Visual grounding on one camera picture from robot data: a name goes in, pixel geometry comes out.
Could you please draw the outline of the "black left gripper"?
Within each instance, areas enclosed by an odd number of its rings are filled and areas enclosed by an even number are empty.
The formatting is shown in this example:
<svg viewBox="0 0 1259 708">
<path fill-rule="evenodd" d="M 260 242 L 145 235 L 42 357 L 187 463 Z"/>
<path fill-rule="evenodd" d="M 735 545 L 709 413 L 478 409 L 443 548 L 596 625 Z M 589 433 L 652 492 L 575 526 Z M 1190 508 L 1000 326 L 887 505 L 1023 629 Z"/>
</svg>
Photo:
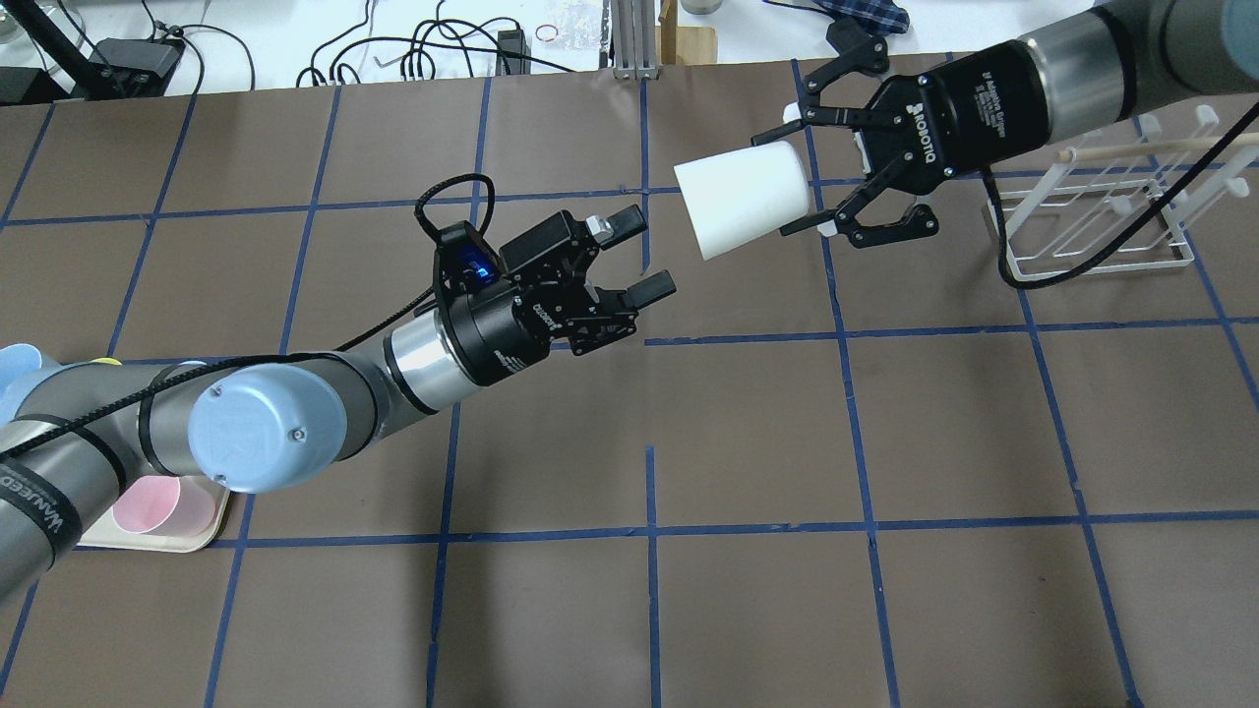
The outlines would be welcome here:
<svg viewBox="0 0 1259 708">
<path fill-rule="evenodd" d="M 433 229 L 436 328 L 454 363 L 488 385 L 545 359 L 553 341 L 583 357 L 635 335 L 640 314 L 679 291 L 674 273 L 602 288 L 585 271 L 643 231 L 636 205 L 584 219 L 558 210 L 500 251 L 472 224 Z"/>
</svg>

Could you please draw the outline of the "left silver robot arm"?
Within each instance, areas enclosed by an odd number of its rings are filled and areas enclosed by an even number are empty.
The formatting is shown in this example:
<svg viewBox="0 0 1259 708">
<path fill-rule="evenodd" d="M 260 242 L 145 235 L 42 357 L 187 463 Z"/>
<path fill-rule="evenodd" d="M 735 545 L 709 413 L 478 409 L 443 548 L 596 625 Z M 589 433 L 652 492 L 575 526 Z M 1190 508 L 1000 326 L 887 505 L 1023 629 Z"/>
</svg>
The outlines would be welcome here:
<svg viewBox="0 0 1259 708">
<path fill-rule="evenodd" d="M 499 249 L 468 220 L 417 220 L 436 242 L 436 300 L 359 344 L 201 367 L 62 367 L 4 348 L 3 597 L 31 587 L 141 477 L 295 488 L 535 367 L 553 341 L 580 357 L 633 335 L 676 290 L 665 270 L 626 290 L 588 277 L 646 229 L 640 207 L 582 220 L 559 210 Z"/>
</svg>

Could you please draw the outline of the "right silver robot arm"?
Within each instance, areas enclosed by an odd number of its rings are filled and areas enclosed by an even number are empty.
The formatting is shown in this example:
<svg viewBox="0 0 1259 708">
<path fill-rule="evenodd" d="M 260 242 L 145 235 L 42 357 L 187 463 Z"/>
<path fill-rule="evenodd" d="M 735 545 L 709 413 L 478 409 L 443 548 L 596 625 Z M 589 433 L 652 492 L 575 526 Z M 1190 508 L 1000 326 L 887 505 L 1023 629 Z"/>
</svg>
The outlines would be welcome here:
<svg viewBox="0 0 1259 708">
<path fill-rule="evenodd" d="M 885 190 L 930 197 L 953 178 L 1076 139 L 1196 94 L 1256 91 L 1254 1 L 1105 1 L 918 76 L 890 76 L 885 37 L 835 14 L 836 57 L 805 76 L 799 116 L 755 147 L 806 127 L 854 131 L 865 180 L 827 210 L 781 228 L 831 226 L 857 248 L 925 238 L 930 207 L 894 223 L 857 215 Z"/>
</svg>

